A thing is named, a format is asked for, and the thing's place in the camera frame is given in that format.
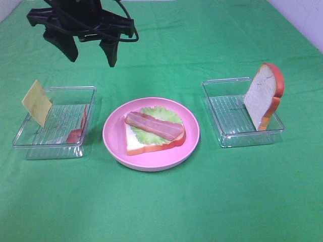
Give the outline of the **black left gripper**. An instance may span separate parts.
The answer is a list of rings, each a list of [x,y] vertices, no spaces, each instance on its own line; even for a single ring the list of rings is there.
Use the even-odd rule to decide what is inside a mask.
[[[104,10],[100,1],[46,1],[49,8],[31,9],[27,19],[32,26],[44,25],[43,38],[75,62],[78,49],[73,36],[81,42],[101,40],[99,46],[110,67],[117,62],[118,41],[135,42],[134,20],[120,1],[126,17]]]

